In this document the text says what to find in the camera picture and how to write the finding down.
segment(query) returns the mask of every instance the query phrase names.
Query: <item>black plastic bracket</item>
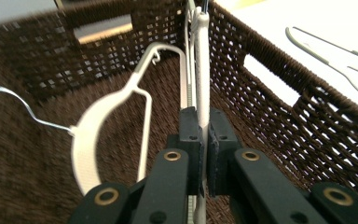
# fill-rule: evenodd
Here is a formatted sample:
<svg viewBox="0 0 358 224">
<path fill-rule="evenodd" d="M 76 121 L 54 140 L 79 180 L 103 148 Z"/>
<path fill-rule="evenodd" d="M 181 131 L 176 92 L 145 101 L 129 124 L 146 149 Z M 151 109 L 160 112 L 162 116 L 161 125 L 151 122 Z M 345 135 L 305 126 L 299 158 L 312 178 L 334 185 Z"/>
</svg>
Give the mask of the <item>black plastic bracket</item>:
<svg viewBox="0 0 358 224">
<path fill-rule="evenodd" d="M 201 187 L 202 135 L 194 106 L 185 108 L 179 114 L 179 134 L 168 136 L 166 148 L 180 148 L 189 157 L 188 195 L 198 195 Z"/>
<path fill-rule="evenodd" d="M 263 152 L 238 149 L 230 165 L 247 204 L 257 216 L 255 223 L 327 223 Z"/>
<path fill-rule="evenodd" d="M 225 113 L 211 108 L 209 126 L 207 179 L 210 196 L 228 195 L 229 179 L 228 159 L 241 143 L 231 128 Z"/>
<path fill-rule="evenodd" d="M 186 223 L 187 174 L 185 151 L 175 148 L 160 151 L 132 223 Z"/>
</svg>

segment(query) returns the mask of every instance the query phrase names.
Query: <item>white table surface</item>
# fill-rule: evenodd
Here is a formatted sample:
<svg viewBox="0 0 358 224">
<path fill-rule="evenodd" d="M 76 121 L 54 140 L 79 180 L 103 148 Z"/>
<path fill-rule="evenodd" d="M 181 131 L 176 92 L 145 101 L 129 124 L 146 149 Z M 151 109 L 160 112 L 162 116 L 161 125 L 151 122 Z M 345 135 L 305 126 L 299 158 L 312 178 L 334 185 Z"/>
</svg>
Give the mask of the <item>white table surface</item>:
<svg viewBox="0 0 358 224">
<path fill-rule="evenodd" d="M 232 13 L 358 104 L 358 91 L 344 76 L 296 47 L 285 34 L 286 27 L 297 26 L 330 42 L 358 51 L 358 0 L 267 0 L 250 7 L 234 9 Z M 300 37 L 301 40 L 307 38 L 304 35 Z M 305 39 L 304 42 L 310 43 L 331 62 L 358 68 L 358 57 L 346 51 L 326 48 L 328 45 L 320 44 L 320 41 L 313 38 Z M 245 60 L 245 65 L 287 104 L 293 105 L 296 102 L 296 92 L 291 91 L 263 65 L 252 59 Z M 350 75 L 358 84 L 358 73 L 351 72 Z"/>
</svg>

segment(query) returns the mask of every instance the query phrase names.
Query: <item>wire hanger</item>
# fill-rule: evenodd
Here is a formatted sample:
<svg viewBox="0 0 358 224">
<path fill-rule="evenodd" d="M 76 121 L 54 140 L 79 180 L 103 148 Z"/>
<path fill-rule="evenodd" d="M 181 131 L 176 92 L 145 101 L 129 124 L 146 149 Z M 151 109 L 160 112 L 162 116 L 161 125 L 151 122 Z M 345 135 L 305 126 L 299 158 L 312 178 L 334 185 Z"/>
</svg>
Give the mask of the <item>wire hanger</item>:
<svg viewBox="0 0 358 224">
<path fill-rule="evenodd" d="M 17 99 L 19 99 L 24 105 L 25 105 L 25 108 L 28 110 L 28 113 L 31 115 L 31 117 L 38 123 L 41 123 L 43 125 L 47 125 L 47 126 L 50 126 L 50 127 L 53 127 L 53 128 L 57 128 L 57 129 L 61 129 L 61 130 L 66 130 L 68 132 L 71 132 L 71 129 L 68 128 L 68 127 L 64 127 L 64 126 L 61 126 L 59 124 L 55 124 L 55 123 L 51 123 L 51 122 L 47 122 L 45 120 L 42 120 L 42 119 L 38 119 L 35 115 L 34 115 L 34 112 L 32 111 L 31 107 L 14 91 L 11 91 L 5 87 L 1 87 L 0 86 L 0 92 L 5 92 L 5 93 L 8 93 L 10 95 L 13 95 L 15 96 Z"/>
<path fill-rule="evenodd" d="M 336 64 L 330 63 L 327 59 L 325 59 L 324 57 L 322 57 L 321 55 L 319 55 L 317 52 L 315 52 L 311 47 L 306 46 L 306 45 L 300 43 L 298 40 L 296 40 L 296 39 L 292 36 L 291 29 L 292 29 L 292 28 L 286 27 L 285 32 L 286 32 L 287 38 L 288 38 L 294 45 L 296 45 L 296 46 L 299 47 L 300 49 L 304 50 L 304 51 L 307 52 L 309 55 L 311 55 L 311 56 L 314 57 L 315 59 L 319 60 L 321 63 L 324 63 L 324 64 L 326 64 L 327 66 L 329 66 L 329 67 L 333 68 L 334 70 L 336 70 L 337 72 L 339 72 L 339 73 L 340 73 L 342 76 L 344 76 L 344 77 L 351 83 L 351 85 L 358 91 L 358 86 L 356 86 L 356 84 L 353 82 L 353 80 L 348 76 L 348 74 L 347 74 L 342 68 L 340 68 L 340 67 L 337 66 Z M 339 46 L 337 46 L 337 45 L 335 45 L 335 44 L 332 44 L 332 43 L 330 43 L 330 42 L 328 42 L 328 41 L 325 41 L 325 40 L 321 39 L 321 38 L 318 37 L 318 36 L 311 35 L 310 33 L 307 33 L 307 32 L 305 32 L 305 31 L 303 31 L 303 30 L 301 30 L 301 29 L 299 29 L 299 28 L 295 28 L 295 29 L 297 29 L 297 30 L 300 31 L 300 32 L 303 32 L 304 34 L 307 34 L 307 35 L 310 35 L 310 36 L 312 36 L 312 37 L 314 37 L 314 38 L 320 39 L 320 40 L 322 40 L 323 42 L 325 42 L 325 43 L 327 43 L 327 44 L 330 44 L 330 45 L 335 46 L 335 47 L 340 48 L 340 49 L 344 49 L 344 48 L 339 47 Z M 344 49 L 344 50 L 346 50 L 346 51 L 348 51 L 348 52 L 350 52 L 350 53 L 352 53 L 352 54 L 358 56 L 358 52 L 357 52 L 357 51 L 348 50 L 348 49 Z M 349 69 L 351 69 L 351 70 L 353 70 L 353 71 L 358 72 L 358 69 L 353 68 L 353 67 L 351 67 L 351 66 L 346 66 L 346 68 L 349 68 Z"/>
</svg>

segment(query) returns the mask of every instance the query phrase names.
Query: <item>woven texture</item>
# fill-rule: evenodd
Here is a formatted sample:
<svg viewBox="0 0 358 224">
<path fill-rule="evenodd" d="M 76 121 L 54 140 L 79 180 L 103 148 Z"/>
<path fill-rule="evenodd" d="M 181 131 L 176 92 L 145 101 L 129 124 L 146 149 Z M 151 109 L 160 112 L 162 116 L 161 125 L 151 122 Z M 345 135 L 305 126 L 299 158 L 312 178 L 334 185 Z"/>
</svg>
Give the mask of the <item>woven texture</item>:
<svg viewBox="0 0 358 224">
<path fill-rule="evenodd" d="M 0 85 L 45 120 L 74 125 L 97 99 L 122 88 L 145 48 L 184 46 L 182 0 L 119 0 L 0 24 Z M 358 191 L 358 106 L 301 64 L 210 4 L 211 102 L 243 144 L 265 152 L 298 187 L 334 181 Z M 79 45 L 73 30 L 131 14 L 133 30 Z M 289 106 L 243 67 L 252 55 L 300 98 Z M 153 97 L 148 170 L 178 131 L 179 62 L 162 53 L 140 86 Z M 134 95 L 104 123 L 98 143 L 103 181 L 135 182 L 145 99 Z M 65 223 L 81 200 L 72 138 L 35 123 L 0 93 L 0 223 Z M 208 223 L 232 223 L 227 198 L 208 202 Z"/>
</svg>

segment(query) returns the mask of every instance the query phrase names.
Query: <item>white wire hanger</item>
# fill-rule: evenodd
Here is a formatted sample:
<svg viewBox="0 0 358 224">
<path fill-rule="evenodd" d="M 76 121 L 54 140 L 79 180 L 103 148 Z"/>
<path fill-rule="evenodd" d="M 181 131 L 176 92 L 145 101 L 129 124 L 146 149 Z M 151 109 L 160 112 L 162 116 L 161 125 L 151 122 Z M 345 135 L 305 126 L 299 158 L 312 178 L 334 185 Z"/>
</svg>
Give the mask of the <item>white wire hanger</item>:
<svg viewBox="0 0 358 224">
<path fill-rule="evenodd" d="M 1 87 L 0 86 L 0 92 L 5 92 L 5 93 L 8 93 L 10 95 L 13 95 L 15 96 L 17 99 L 19 99 L 24 105 L 25 105 L 25 108 L 27 109 L 28 113 L 30 114 L 30 116 L 38 123 L 41 123 L 41 124 L 44 124 L 44 125 L 47 125 L 47 126 L 50 126 L 50 127 L 53 127 L 53 128 L 57 128 L 57 129 L 62 129 L 62 130 L 66 130 L 68 132 L 71 132 L 71 129 L 68 128 L 68 127 L 64 127 L 62 125 L 59 125 L 59 124 L 55 124 L 55 123 L 51 123 L 51 122 L 47 122 L 45 120 L 42 120 L 42 119 L 38 119 L 36 117 L 36 115 L 34 114 L 34 111 L 31 109 L 31 107 L 14 91 L 11 91 L 5 87 Z"/>
<path fill-rule="evenodd" d="M 288 38 L 294 45 L 296 45 L 298 48 L 304 50 L 304 51 L 307 52 L 310 56 L 312 56 L 312 57 L 314 57 L 315 59 L 319 60 L 321 63 L 324 63 L 325 65 L 327 65 L 327 66 L 333 68 L 334 70 L 336 70 L 337 72 L 339 72 L 339 73 L 340 73 L 342 76 L 344 76 L 344 77 L 351 83 L 351 85 L 358 91 L 358 86 L 355 84 L 355 82 L 352 80 L 352 78 L 348 75 L 348 69 L 351 69 L 352 71 L 355 71 L 355 72 L 358 73 L 358 68 L 354 68 L 354 67 L 349 66 L 349 65 L 342 66 L 342 65 L 340 65 L 340 64 L 330 62 L 330 61 L 327 60 L 325 57 L 321 56 L 318 52 L 316 52 L 314 49 L 312 49 L 311 46 L 305 45 L 305 44 L 301 43 L 299 40 L 297 40 L 297 38 L 295 38 L 295 37 L 293 36 L 293 32 L 292 32 L 293 29 L 296 29 L 296 30 L 298 30 L 298 31 L 300 31 L 300 32 L 302 32 L 302 33 L 304 33 L 304 34 L 306 34 L 306 35 L 309 35 L 309 36 L 315 38 L 315 39 L 319 39 L 319 40 L 323 41 L 324 43 L 327 43 L 327 44 L 329 44 L 329 45 L 331 45 L 331 46 L 334 46 L 334 47 L 336 47 L 336 48 L 338 48 L 338 49 L 343 49 L 343 50 L 345 50 L 345 51 L 347 51 L 347 52 L 349 52 L 349 53 L 351 53 L 351 54 L 353 54 L 353 55 L 358 56 L 358 51 L 356 51 L 356 50 L 350 50 L 350 49 L 344 49 L 344 48 L 341 47 L 341 46 L 338 46 L 338 45 L 336 45 L 336 44 L 334 44 L 334 43 L 331 43 L 331 42 L 329 42 L 329 41 L 326 41 L 326 40 L 320 38 L 319 36 L 316 36 L 316 35 L 313 35 L 313 34 L 311 34 L 311 33 L 308 33 L 308 32 L 306 32 L 306 31 L 304 31 L 304 30 L 301 30 L 301 29 L 299 29 L 299 28 L 297 28 L 297 27 L 293 27 L 293 28 L 286 27 L 286 29 L 285 29 L 285 33 L 286 33 L 287 38 Z"/>
</svg>

